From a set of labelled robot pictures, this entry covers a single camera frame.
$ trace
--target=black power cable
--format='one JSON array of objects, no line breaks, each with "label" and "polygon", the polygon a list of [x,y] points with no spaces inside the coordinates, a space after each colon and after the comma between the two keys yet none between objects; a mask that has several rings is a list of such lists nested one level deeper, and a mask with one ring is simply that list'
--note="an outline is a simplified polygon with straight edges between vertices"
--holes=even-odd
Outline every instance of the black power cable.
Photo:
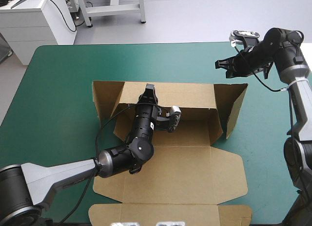
[{"label": "black power cable", "polygon": [[81,201],[82,201],[84,195],[86,194],[87,189],[88,189],[88,187],[89,187],[89,185],[90,185],[90,182],[91,182],[92,178],[95,176],[96,172],[97,172],[97,168],[95,168],[95,169],[93,170],[92,174],[90,175],[90,177],[89,177],[89,179],[88,179],[88,182],[87,182],[85,188],[83,189],[83,192],[82,192],[82,194],[81,194],[81,196],[80,196],[78,202],[77,202],[76,205],[74,206],[74,208],[57,224],[57,226],[62,225],[62,224],[77,210],[77,208],[79,207],[79,205],[80,205],[80,203],[81,203]]},{"label": "black power cable", "polygon": [[61,16],[62,16],[62,18],[63,18],[63,20],[64,20],[65,25],[67,26],[67,28],[68,28],[71,32],[76,32],[76,31],[77,31],[77,27],[79,27],[79,26],[81,26],[82,24],[84,24],[84,21],[83,21],[81,24],[75,25],[75,29],[72,30],[72,29],[69,27],[69,25],[68,25],[68,23],[67,23],[67,21],[66,21],[64,15],[63,15],[62,11],[60,10],[60,8],[58,7],[58,5],[57,5],[53,0],[49,0],[49,1],[51,1],[51,2],[55,5],[55,7],[58,9],[59,13],[61,14]]},{"label": "black power cable", "polygon": [[247,62],[247,60],[245,59],[245,57],[241,54],[241,52],[238,50],[238,48],[235,46],[234,47],[235,50],[240,54],[240,56],[244,59],[244,61],[246,62],[249,71],[255,76],[255,78],[257,78],[257,80],[268,90],[272,91],[272,92],[280,92],[282,89],[278,89],[278,90],[274,90],[271,87],[267,86],[263,81],[261,81],[261,79],[257,76],[257,74],[255,74],[255,72],[252,70],[252,68],[250,67],[249,63]]},{"label": "black power cable", "polygon": [[69,25],[67,24],[67,22],[66,22],[66,20],[65,20],[65,17],[64,17],[64,15],[63,15],[63,13],[61,12],[61,10],[60,10],[60,8],[57,6],[57,4],[56,4],[53,0],[49,0],[49,1],[51,1],[51,2],[55,5],[55,7],[58,9],[58,11],[59,11],[59,13],[61,14],[61,16],[62,16],[62,18],[63,18],[63,20],[64,20],[65,25],[67,26],[67,28],[68,28],[71,32],[76,32],[76,31],[77,31],[77,27],[75,26],[75,29],[74,29],[74,30],[72,30],[72,29],[69,27]]}]

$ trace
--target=black robotic arm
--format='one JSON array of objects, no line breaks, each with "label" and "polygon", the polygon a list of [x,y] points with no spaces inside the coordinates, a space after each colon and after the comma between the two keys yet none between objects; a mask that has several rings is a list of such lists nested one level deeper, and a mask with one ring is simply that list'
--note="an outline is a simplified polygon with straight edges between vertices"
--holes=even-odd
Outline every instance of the black robotic arm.
[{"label": "black robotic arm", "polygon": [[161,117],[154,85],[147,84],[135,106],[133,126],[125,143],[102,150],[96,158],[53,167],[32,163],[10,165],[0,169],[0,226],[31,226],[38,221],[42,209],[48,210],[55,194],[83,180],[107,178],[128,170],[139,172],[152,158],[154,130],[174,132],[181,111],[172,106]]},{"label": "black robotic arm", "polygon": [[279,78],[288,90],[290,106],[293,104],[296,124],[291,122],[291,135],[284,145],[284,154],[292,182],[299,188],[300,195],[279,225],[312,225],[312,90],[307,77],[310,69],[303,57],[300,45],[303,33],[280,28],[270,29],[259,42],[256,32],[232,31],[231,45],[243,44],[244,49],[236,56],[215,62],[216,68],[226,69],[226,78],[247,77],[263,72],[264,78],[274,63]]}]

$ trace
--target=open cardboard box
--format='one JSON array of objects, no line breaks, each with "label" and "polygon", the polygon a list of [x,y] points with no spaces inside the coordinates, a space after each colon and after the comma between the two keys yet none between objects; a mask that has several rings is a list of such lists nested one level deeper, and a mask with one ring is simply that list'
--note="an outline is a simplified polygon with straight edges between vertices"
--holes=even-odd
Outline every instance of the open cardboard box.
[{"label": "open cardboard box", "polygon": [[[154,226],[160,221],[185,221],[187,226],[248,226],[248,206],[219,206],[247,193],[239,155],[211,147],[223,133],[232,132],[247,84],[152,83],[158,104],[177,105],[182,116],[174,133],[155,132],[155,154],[136,175],[128,172],[96,178],[96,193],[122,204],[93,205],[93,226],[113,222],[139,222]],[[93,97],[100,121],[137,103],[146,82],[93,82]],[[121,140],[130,131],[134,110],[118,116],[115,135]]]}]

